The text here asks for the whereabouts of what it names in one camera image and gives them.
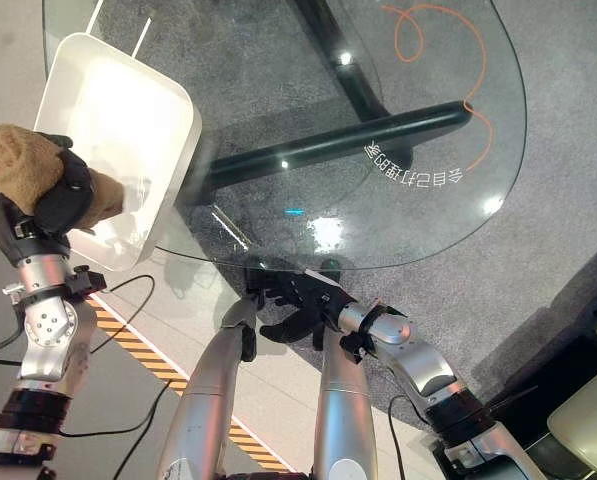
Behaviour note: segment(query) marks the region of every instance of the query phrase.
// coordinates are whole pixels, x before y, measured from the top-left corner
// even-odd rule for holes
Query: white plastic bin
[[[35,129],[68,135],[90,167],[125,187],[123,213],[93,232],[72,230],[72,249],[109,270],[147,258],[173,206],[202,121],[178,83],[85,33],[56,52]]]

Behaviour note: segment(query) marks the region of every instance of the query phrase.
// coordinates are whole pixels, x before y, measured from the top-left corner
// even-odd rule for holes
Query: glass tabletop
[[[514,184],[524,90],[488,1],[70,3],[45,0],[49,64],[89,25],[179,82],[202,117],[176,199],[195,241],[166,233],[163,249],[261,268],[399,265],[473,233]]]

